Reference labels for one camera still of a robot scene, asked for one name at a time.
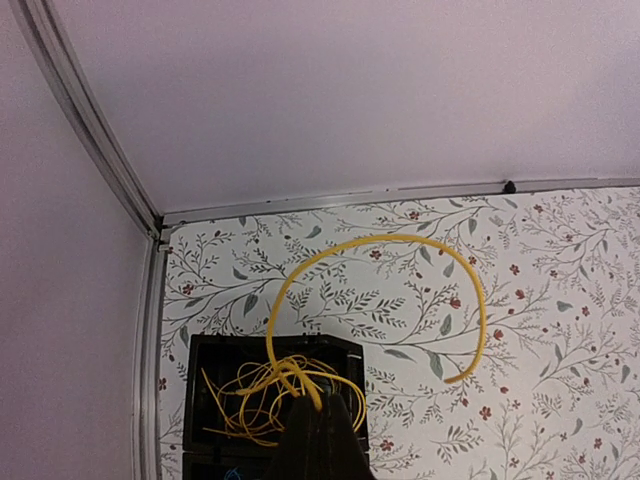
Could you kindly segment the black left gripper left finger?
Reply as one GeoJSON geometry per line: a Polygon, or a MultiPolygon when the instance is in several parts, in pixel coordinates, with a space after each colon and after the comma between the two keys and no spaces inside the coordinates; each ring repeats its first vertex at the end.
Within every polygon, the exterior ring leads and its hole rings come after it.
{"type": "Polygon", "coordinates": [[[319,479],[322,414],[309,397],[296,398],[264,474],[268,480],[319,479]]]}

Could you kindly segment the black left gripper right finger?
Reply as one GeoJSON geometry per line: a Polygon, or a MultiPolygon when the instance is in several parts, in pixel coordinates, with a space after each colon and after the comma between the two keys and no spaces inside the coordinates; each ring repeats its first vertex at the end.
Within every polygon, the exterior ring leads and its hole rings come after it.
{"type": "Polygon", "coordinates": [[[323,410],[323,478],[374,479],[343,398],[332,394],[323,410]]]}

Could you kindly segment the black three-compartment bin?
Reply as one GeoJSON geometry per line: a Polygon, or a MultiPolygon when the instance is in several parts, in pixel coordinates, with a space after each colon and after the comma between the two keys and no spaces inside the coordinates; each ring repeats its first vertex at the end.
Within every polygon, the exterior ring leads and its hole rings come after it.
{"type": "MultiPolygon", "coordinates": [[[[361,345],[326,334],[277,337],[274,353],[307,373],[321,393],[346,404],[363,452],[369,435],[362,398],[361,345]]],[[[194,335],[190,340],[183,434],[183,478],[259,479],[284,431],[294,398],[269,380],[262,337],[194,335]],[[244,392],[260,382],[257,393],[244,392]]]]}

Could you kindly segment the floral patterned table mat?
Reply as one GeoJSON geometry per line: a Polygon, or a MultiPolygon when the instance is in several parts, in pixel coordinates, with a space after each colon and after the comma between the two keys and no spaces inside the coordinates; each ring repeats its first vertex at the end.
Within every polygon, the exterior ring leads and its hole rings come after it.
{"type": "Polygon", "coordinates": [[[168,246],[160,465],[183,473],[188,343],[261,335],[286,277],[331,245],[382,233],[441,241],[483,282],[488,329],[474,375],[477,301],[448,255],[372,244],[288,291],[280,335],[363,345],[371,467],[380,479],[635,479],[639,475],[639,192],[570,190],[409,200],[194,223],[168,246]]]}

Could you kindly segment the small black wall knob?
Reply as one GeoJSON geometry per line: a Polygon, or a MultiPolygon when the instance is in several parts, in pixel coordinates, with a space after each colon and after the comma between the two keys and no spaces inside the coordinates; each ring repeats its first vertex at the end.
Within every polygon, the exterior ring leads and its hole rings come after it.
{"type": "Polygon", "coordinates": [[[515,194],[516,192],[517,192],[517,187],[513,181],[509,180],[504,184],[504,187],[502,190],[502,193],[504,195],[512,195],[512,194],[515,194]]]}

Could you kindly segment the left aluminium corner post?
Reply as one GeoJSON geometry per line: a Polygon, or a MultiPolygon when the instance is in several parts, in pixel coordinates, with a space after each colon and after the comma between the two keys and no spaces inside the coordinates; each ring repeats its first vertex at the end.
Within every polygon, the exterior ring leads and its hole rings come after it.
{"type": "Polygon", "coordinates": [[[162,216],[128,162],[52,1],[11,1],[12,13],[56,102],[106,184],[148,237],[162,216]]]}

